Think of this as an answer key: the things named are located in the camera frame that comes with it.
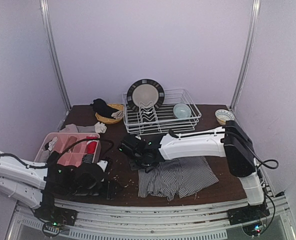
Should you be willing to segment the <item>grey white striped underwear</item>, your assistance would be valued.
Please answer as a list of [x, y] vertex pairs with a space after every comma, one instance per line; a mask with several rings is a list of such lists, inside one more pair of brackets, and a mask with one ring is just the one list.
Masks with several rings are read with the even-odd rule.
[[180, 199], [219, 182], [204, 156], [161, 162], [156, 168], [138, 171], [138, 196]]

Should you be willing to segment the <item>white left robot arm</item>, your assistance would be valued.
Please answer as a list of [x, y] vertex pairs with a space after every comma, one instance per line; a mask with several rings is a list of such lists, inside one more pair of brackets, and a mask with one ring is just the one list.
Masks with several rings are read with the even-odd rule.
[[0, 151], [0, 191], [32, 209], [50, 208], [54, 198], [114, 199], [122, 186], [109, 179], [107, 160], [94, 161], [102, 141], [96, 136], [74, 138], [55, 146], [42, 162]]

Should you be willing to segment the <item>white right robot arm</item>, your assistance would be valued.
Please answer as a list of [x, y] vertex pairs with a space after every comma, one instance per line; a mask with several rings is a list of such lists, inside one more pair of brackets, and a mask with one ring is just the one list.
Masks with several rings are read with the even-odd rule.
[[226, 158], [229, 172], [241, 182], [248, 204], [259, 206], [265, 202], [258, 170], [259, 158], [254, 153], [252, 141], [234, 120], [199, 132], [175, 133], [170, 130], [150, 142], [127, 134], [118, 149], [143, 169], [180, 158]]

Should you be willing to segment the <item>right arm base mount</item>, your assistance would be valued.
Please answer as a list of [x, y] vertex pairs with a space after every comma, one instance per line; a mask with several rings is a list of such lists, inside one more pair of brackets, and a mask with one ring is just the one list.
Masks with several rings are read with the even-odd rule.
[[264, 204], [229, 209], [227, 211], [228, 221], [231, 226], [241, 225], [242, 231], [249, 237], [258, 237], [266, 227], [263, 222], [268, 221], [270, 211]]

